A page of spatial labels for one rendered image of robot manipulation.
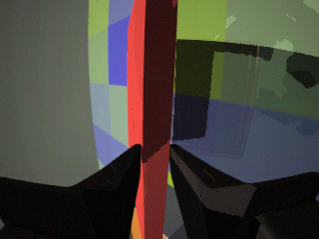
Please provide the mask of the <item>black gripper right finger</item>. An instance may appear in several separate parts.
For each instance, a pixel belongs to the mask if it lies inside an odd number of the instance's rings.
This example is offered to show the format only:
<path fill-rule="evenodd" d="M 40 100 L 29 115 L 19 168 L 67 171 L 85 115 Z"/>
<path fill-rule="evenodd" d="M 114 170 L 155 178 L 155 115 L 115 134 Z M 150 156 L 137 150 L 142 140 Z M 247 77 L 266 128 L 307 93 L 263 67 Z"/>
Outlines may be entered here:
<path fill-rule="evenodd" d="M 168 166 L 188 239 L 242 239 L 259 212 L 315 198 L 319 172 L 247 183 L 211 167 L 178 144 Z"/>

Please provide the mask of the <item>red rectangular lid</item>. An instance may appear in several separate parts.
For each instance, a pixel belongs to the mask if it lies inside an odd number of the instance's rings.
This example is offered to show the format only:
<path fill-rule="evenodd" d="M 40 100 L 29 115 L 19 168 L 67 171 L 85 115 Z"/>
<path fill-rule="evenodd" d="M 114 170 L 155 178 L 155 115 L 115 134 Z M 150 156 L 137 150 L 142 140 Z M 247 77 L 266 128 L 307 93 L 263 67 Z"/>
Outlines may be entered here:
<path fill-rule="evenodd" d="M 135 0 L 128 37 L 129 147 L 143 145 L 136 199 L 143 239 L 162 239 L 178 0 Z"/>

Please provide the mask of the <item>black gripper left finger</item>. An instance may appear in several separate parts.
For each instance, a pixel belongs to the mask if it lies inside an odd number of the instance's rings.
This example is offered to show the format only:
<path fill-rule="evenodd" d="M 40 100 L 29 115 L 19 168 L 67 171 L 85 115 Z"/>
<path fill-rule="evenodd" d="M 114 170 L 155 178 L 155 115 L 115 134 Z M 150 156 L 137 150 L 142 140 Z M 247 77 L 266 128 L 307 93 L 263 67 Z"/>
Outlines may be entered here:
<path fill-rule="evenodd" d="M 135 143 L 75 186 L 0 176 L 0 218 L 80 239 L 129 239 L 139 194 L 143 145 Z"/>

